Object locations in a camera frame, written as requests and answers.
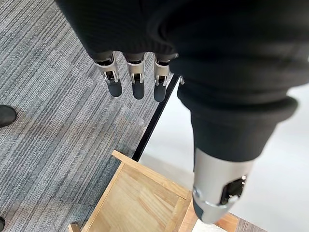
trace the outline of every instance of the robotic finger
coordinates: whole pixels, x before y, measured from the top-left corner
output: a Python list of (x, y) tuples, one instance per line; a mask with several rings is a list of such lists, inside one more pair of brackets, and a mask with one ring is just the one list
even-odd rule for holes
[(95, 60), (95, 63), (104, 76), (110, 94), (119, 97), (122, 94), (122, 87), (114, 52), (110, 52), (101, 60)]

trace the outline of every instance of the wooden drawer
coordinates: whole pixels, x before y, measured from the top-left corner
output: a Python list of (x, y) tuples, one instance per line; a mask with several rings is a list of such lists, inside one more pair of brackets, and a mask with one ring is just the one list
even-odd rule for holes
[[(82, 232), (192, 231), (197, 217), (191, 191), (117, 151), (112, 155), (122, 162)], [(80, 230), (70, 224), (69, 231)]]

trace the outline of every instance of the striped carpet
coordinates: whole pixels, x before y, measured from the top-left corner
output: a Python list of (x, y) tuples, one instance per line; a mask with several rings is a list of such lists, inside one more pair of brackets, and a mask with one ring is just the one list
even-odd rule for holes
[(0, 104), (18, 112), (0, 129), (5, 232), (84, 224), (119, 164), (111, 151), (133, 155), (157, 106), (153, 64), (138, 101), (117, 61), (124, 91), (113, 98), (53, 1), (0, 0)]

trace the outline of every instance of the black fingertip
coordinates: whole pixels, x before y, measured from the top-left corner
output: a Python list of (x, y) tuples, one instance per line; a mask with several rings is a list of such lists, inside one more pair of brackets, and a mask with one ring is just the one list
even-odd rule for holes
[(145, 94), (145, 88), (144, 83), (136, 82), (135, 84), (132, 83), (132, 90), (133, 90), (133, 96), (140, 100), (144, 97)]

